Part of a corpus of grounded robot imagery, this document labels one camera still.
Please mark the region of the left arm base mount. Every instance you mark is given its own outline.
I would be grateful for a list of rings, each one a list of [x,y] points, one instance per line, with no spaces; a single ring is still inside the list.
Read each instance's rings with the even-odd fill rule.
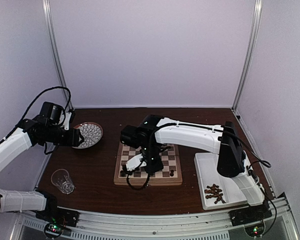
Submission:
[[[46,222],[65,227],[76,227],[80,213],[75,210],[69,210],[58,207],[56,211],[34,211],[35,217]]]

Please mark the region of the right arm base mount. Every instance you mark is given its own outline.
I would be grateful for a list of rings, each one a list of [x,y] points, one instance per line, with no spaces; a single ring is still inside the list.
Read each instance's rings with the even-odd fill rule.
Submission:
[[[234,227],[270,218],[272,216],[272,211],[270,209],[269,202],[264,200],[261,205],[231,210],[228,214],[231,224]]]

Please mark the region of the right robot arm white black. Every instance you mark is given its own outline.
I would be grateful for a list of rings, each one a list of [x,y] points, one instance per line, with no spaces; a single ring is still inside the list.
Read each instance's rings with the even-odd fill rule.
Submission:
[[[120,142],[140,150],[124,165],[127,175],[140,168],[149,176],[161,171],[164,164],[160,154],[168,144],[203,150],[195,157],[213,159],[216,167],[208,169],[237,185],[250,205],[246,210],[249,220],[256,221],[266,212],[265,190],[231,121],[224,125],[204,125],[148,115],[139,126],[125,126],[120,132]]]

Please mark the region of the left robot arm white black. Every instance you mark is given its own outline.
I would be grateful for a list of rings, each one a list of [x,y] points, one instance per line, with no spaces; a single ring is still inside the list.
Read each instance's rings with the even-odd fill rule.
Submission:
[[[16,157],[35,145],[78,147],[84,142],[79,129],[71,128],[73,113],[55,103],[45,101],[33,119],[22,119],[11,135],[0,141],[0,172]],[[62,218],[55,196],[44,191],[0,189],[0,213],[40,212],[51,222]]]

